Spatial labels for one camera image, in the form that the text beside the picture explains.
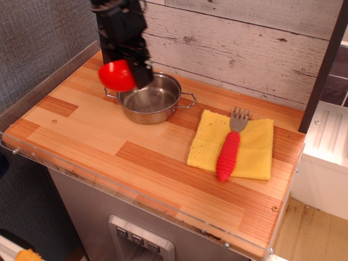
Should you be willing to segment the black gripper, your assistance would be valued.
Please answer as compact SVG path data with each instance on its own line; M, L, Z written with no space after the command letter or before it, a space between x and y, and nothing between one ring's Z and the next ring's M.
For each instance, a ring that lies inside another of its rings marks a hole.
M118 2L116 18L119 50L126 59L136 87L142 89L153 79L152 61L142 37L147 28L144 12L139 2Z

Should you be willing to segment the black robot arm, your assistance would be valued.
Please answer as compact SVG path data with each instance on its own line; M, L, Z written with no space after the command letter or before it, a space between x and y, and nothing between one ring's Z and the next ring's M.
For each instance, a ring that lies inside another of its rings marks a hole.
M153 81L153 70L146 41L147 28L139 1L91 1L97 18L104 64L124 61L134 87L142 89Z

